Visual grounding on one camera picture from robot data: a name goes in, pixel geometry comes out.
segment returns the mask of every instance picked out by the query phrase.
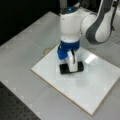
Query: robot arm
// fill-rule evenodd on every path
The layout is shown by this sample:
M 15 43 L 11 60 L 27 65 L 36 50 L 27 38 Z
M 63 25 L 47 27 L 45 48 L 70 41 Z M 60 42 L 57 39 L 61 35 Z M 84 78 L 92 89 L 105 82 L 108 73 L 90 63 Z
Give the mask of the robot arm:
M 113 19 L 119 0 L 101 0 L 98 14 L 91 13 L 81 23 L 81 32 L 91 44 L 107 41 L 113 29 Z
M 61 42 L 58 57 L 60 60 L 66 60 L 69 72 L 83 70 L 83 65 L 79 69 L 80 65 L 75 54 L 80 47 L 79 33 L 81 32 L 92 44 L 107 41 L 111 35 L 118 3 L 119 0 L 101 0 L 97 14 L 77 7 L 63 9 L 60 15 Z

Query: blue band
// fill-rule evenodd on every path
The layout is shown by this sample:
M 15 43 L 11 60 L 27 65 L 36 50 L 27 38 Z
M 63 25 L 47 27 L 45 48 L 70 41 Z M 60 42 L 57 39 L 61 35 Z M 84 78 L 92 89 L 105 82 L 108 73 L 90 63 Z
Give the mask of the blue band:
M 73 49 L 74 51 L 77 51 L 80 47 L 80 40 L 74 43 L 66 43 L 61 41 L 60 46 L 58 48 L 58 57 L 60 60 L 64 60 L 65 58 L 68 57 L 68 51 Z

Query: dark background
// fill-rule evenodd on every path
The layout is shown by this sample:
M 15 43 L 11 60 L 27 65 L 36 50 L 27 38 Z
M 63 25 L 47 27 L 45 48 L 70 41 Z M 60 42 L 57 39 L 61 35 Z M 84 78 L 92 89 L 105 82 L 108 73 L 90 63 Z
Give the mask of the dark background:
M 83 0 L 88 9 L 97 11 L 100 0 Z M 78 0 L 68 0 L 73 6 Z M 59 0 L 0 0 L 0 45 L 21 32 L 48 11 L 60 12 Z

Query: gray table surface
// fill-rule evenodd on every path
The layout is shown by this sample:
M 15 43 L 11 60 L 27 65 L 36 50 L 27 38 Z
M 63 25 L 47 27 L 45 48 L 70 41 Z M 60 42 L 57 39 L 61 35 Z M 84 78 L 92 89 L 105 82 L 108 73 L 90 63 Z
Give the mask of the gray table surface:
M 120 11 L 118 9 L 108 42 L 94 46 L 82 36 L 81 46 L 120 67 Z M 30 69 L 46 48 L 60 41 L 59 16 L 49 12 L 0 47 L 0 81 L 42 120 L 119 120 L 120 82 L 111 90 L 97 112 L 90 116 Z

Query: white board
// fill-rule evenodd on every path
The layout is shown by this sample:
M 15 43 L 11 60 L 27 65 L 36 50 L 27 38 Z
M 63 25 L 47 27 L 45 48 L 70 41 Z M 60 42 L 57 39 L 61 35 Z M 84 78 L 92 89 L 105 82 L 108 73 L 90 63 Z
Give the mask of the white board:
M 61 75 L 57 47 L 41 59 L 32 71 L 57 89 L 84 111 L 93 115 L 120 77 L 120 69 L 84 48 L 77 52 L 84 71 Z

